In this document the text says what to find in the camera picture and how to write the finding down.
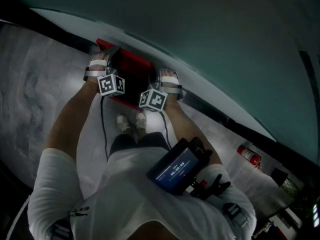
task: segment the electronic device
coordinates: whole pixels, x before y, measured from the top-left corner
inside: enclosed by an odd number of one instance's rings
[[[196,175],[210,160],[211,150],[205,150],[198,137],[188,142],[181,139],[162,157],[146,176],[158,187],[173,195],[182,195],[195,181]]]

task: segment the person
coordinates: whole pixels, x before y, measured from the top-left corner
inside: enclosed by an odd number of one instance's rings
[[[94,56],[97,60],[105,58],[103,54]],[[89,70],[104,67],[93,65]],[[177,77],[169,70],[161,74]],[[254,208],[233,184],[219,196],[204,201],[188,193],[169,194],[147,179],[146,172],[169,148],[161,133],[146,133],[148,122],[143,112],[137,115],[138,143],[132,137],[128,119],[123,114],[117,116],[122,134],[110,148],[99,190],[84,199],[77,174],[77,146],[97,92],[97,78],[89,77],[64,106],[47,137],[27,212],[29,230],[36,240],[51,239],[54,224],[65,218],[76,240],[221,240],[234,239],[240,231],[251,237],[256,225]],[[198,178],[207,181],[208,186],[219,174],[220,182],[230,181],[214,147],[183,112],[175,94],[167,96],[164,111],[177,140],[198,137],[205,149],[212,151],[208,166]],[[228,218],[223,212],[225,203],[241,208],[245,226],[237,228]]]

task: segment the strap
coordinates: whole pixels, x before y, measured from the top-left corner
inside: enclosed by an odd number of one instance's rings
[[[107,65],[107,61],[104,59],[95,59],[95,60],[91,60],[89,67],[94,66],[94,65],[101,65],[101,66],[106,66]]]
[[[162,83],[172,83],[175,85],[180,85],[179,80],[174,76],[161,76],[160,81]]]
[[[182,88],[172,88],[172,87],[160,87],[160,92],[167,93],[167,94],[183,94]]]
[[[86,70],[84,73],[85,77],[100,77],[100,76],[105,76],[106,75],[106,71],[89,71]]]

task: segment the white t-shirt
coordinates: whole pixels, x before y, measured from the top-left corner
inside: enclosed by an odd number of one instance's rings
[[[84,200],[73,159],[60,150],[45,149],[28,205],[33,237],[50,239],[52,225],[70,215],[76,240],[126,240],[149,221],[160,222],[181,240],[234,239],[232,222],[222,212],[224,203],[235,203],[246,211],[245,230],[249,236],[253,233],[254,208],[233,184],[219,197],[203,201],[187,192],[171,195],[147,179],[146,172],[166,153],[162,147],[144,147],[112,154],[99,190]],[[197,178],[210,186],[218,174],[222,174],[220,182],[230,181],[219,164],[207,166]]]

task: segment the concrete floor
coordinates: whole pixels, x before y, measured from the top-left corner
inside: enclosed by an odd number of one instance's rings
[[[84,68],[90,57],[30,30],[0,24],[0,159],[29,187],[34,185],[50,128],[64,104],[82,86]],[[249,197],[258,219],[292,202],[269,177],[274,168],[286,170],[281,164],[200,112],[183,103],[181,106],[214,146],[232,181]],[[109,98],[104,100],[103,109],[109,151],[120,133],[116,115],[124,113],[135,122],[136,111]],[[177,140],[166,119],[173,146]],[[147,132],[165,132],[158,113],[148,112],[147,121]],[[260,170],[237,154],[242,144],[261,155]],[[77,170],[85,197],[94,193],[106,162],[100,96],[97,95],[78,145]],[[290,177],[300,184],[293,175]]]

